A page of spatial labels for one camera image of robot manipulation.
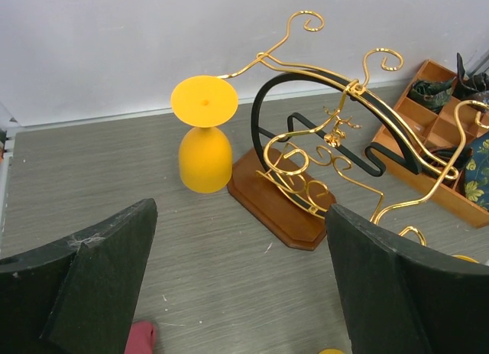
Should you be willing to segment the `orange goblet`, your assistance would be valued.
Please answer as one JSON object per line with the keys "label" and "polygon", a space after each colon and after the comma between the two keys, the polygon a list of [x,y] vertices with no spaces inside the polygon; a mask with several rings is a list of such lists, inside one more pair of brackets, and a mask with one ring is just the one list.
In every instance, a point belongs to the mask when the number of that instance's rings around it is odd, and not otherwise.
{"label": "orange goblet", "polygon": [[193,76],[174,88],[170,104],[175,116],[190,126],[179,147],[183,184],[196,193],[214,193],[232,176],[232,147],[219,126],[238,108],[234,87],[217,76]]}
{"label": "orange goblet", "polygon": [[327,348],[319,352],[319,354],[345,354],[342,350],[336,348]]}

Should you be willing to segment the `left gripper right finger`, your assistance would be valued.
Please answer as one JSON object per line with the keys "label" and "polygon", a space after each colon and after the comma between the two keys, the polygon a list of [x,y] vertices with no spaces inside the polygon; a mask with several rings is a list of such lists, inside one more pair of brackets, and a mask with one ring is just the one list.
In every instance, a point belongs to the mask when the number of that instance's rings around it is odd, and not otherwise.
{"label": "left gripper right finger", "polygon": [[488,267],[333,205],[327,243],[354,353],[486,353]]}

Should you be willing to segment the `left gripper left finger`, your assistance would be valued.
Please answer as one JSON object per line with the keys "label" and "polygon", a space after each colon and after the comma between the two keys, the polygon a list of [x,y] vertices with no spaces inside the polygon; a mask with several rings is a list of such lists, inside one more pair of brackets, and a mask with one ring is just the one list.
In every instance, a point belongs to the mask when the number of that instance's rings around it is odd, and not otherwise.
{"label": "left gripper left finger", "polygon": [[3,353],[123,353],[157,226],[143,199],[1,260]]}

